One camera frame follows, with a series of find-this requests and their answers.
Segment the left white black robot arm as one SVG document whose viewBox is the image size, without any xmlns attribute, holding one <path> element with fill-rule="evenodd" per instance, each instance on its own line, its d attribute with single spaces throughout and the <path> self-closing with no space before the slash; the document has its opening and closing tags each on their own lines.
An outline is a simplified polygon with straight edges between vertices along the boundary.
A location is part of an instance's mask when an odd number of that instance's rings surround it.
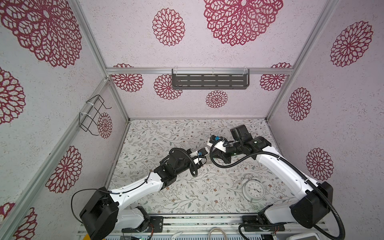
<svg viewBox="0 0 384 240">
<path fill-rule="evenodd" d="M 107 190 L 94 189 L 94 193 L 79 214 L 92 240 L 102 240 L 117 229 L 134 229 L 142 232 L 150 224 L 150 216 L 143 207 L 121 211 L 141 198 L 159 192 L 177 180 L 177 176 L 189 171 L 193 177 L 206 162 L 207 147 L 195 152 L 172 148 L 160 164 L 144 178 L 121 188 Z"/>
</svg>

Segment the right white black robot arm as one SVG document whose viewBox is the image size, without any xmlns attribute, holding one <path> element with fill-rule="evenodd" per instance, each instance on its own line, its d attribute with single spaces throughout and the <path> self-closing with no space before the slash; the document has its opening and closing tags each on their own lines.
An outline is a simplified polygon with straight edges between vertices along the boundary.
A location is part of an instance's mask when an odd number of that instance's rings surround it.
<svg viewBox="0 0 384 240">
<path fill-rule="evenodd" d="M 267 224 L 298 223 L 311 229 L 317 226 L 328 213 L 335 216 L 332 205 L 333 187 L 305 175 L 286 160 L 264 137 L 253 137 L 245 125 L 230 130 L 233 140 L 212 135 L 208 141 L 210 158 L 219 168 L 235 167 L 248 158 L 267 167 L 290 189 L 297 199 L 296 203 L 269 206 L 259 214 Z"/>
</svg>

